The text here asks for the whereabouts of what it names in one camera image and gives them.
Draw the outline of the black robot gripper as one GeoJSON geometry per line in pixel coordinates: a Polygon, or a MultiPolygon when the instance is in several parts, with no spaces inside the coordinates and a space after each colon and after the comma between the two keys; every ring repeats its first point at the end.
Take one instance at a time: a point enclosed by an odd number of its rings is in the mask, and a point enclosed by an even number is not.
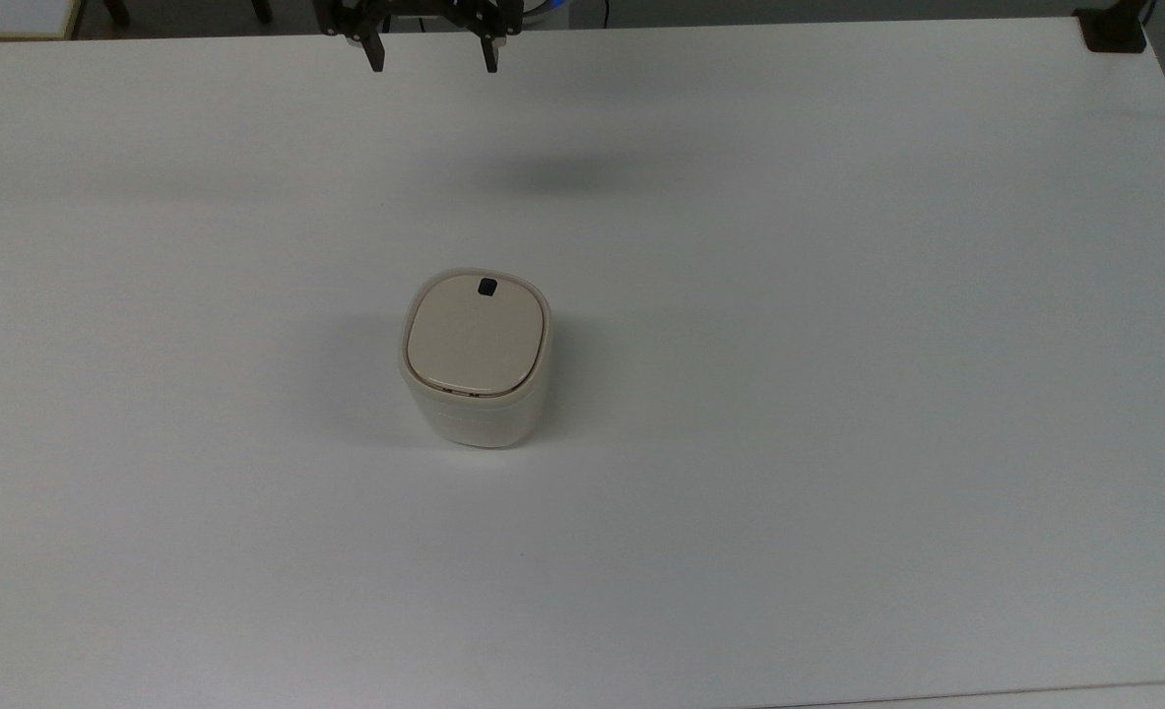
{"type": "Polygon", "coordinates": [[[442,19],[475,35],[489,73],[499,71],[499,50],[523,30],[524,1],[312,1],[318,31],[360,47],[374,72],[384,71],[381,24],[384,17],[442,19]]]}

